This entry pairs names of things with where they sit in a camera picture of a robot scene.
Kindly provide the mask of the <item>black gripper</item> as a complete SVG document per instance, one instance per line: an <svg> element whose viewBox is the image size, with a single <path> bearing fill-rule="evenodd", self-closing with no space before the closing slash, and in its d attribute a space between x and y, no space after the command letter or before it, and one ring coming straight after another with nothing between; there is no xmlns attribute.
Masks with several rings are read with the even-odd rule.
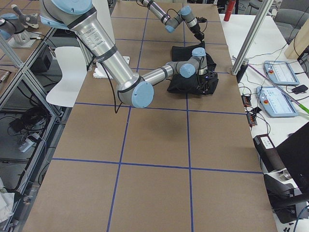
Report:
<svg viewBox="0 0 309 232"><path fill-rule="evenodd" d="M192 27L192 33L194 34L194 37L198 39L199 41L204 41L204 33L201 31L199 25L194 25Z"/></svg>
<svg viewBox="0 0 309 232"><path fill-rule="evenodd" d="M214 93L216 90L216 72L207 71L197 76L197 89L200 93Z"/></svg>

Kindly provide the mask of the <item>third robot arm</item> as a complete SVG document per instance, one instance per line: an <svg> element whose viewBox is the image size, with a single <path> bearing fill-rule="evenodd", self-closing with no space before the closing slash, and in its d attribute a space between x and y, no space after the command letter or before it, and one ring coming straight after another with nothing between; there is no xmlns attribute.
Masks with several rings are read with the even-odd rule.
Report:
<svg viewBox="0 0 309 232"><path fill-rule="evenodd" d="M28 27L39 28L39 14L24 14L16 4L12 4L11 8L14 13L6 13L0 16L0 35L8 41L12 48L31 48L36 36L32 36L31 32L26 29Z"/></svg>

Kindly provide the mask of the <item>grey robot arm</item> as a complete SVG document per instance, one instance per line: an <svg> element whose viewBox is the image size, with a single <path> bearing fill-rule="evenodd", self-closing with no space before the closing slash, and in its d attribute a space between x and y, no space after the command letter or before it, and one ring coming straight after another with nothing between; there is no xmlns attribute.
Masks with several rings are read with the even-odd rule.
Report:
<svg viewBox="0 0 309 232"><path fill-rule="evenodd" d="M149 106L154 86L169 77L178 76L172 91L179 93L213 94L218 74L208 68L207 53L194 48L186 61L171 61L144 76L133 72L115 43L97 19L97 10L90 0L42 0L41 22L47 26L73 31L117 83L121 103L136 108Z"/></svg>
<svg viewBox="0 0 309 232"><path fill-rule="evenodd" d="M168 9L165 12L154 0L137 0L136 3L139 6L147 7L160 19L168 33L173 33L182 22L185 22L194 37L200 42L204 41L204 32L201 31L199 23L206 23L207 20L204 17L196 17L190 6L184 6L178 12L174 9Z"/></svg>

